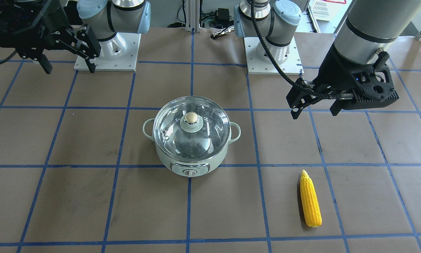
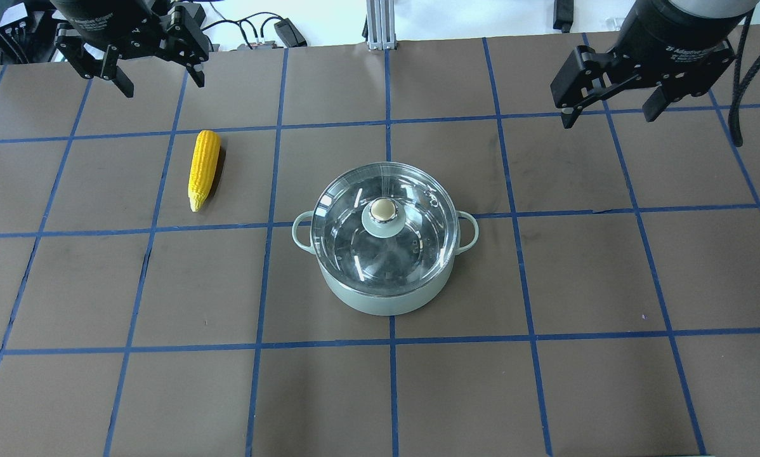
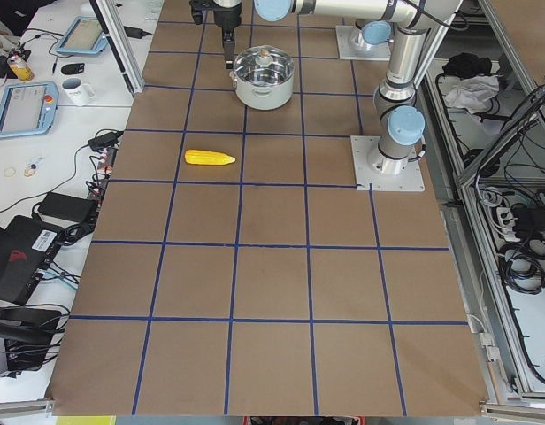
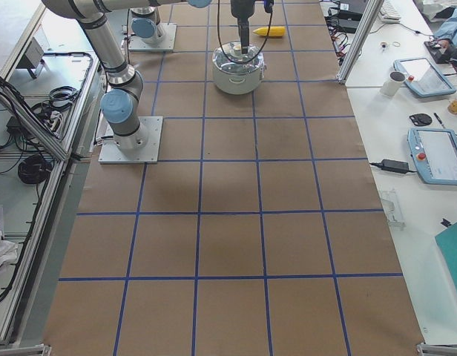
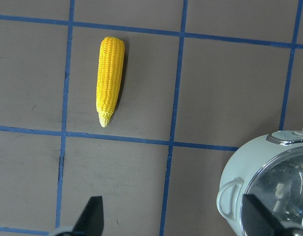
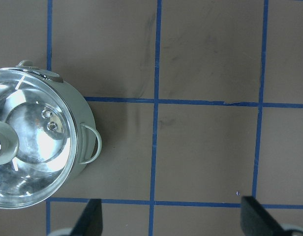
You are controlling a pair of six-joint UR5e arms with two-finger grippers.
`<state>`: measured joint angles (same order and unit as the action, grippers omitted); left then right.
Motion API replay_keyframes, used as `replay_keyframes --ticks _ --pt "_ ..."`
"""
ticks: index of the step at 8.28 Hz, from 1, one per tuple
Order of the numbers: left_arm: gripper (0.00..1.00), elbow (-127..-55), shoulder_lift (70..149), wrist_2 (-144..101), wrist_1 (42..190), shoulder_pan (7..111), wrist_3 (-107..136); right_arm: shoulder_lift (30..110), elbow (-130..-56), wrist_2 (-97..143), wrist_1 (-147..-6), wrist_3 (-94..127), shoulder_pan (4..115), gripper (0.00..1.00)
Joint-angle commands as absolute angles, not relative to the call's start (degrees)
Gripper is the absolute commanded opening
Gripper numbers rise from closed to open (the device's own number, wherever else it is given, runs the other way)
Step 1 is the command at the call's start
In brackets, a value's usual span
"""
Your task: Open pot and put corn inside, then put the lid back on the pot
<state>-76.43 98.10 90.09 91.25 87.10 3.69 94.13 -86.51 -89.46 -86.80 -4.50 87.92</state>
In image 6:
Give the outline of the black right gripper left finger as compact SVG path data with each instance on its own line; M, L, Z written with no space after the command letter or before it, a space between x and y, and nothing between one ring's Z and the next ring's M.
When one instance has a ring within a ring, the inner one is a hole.
M90 199L73 227L71 236L101 236L103 232L101 199Z

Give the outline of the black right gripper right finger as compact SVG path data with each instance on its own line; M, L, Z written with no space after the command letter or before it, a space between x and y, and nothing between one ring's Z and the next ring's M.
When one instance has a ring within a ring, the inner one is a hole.
M285 230L252 196L241 199L241 229L245 236L286 236Z

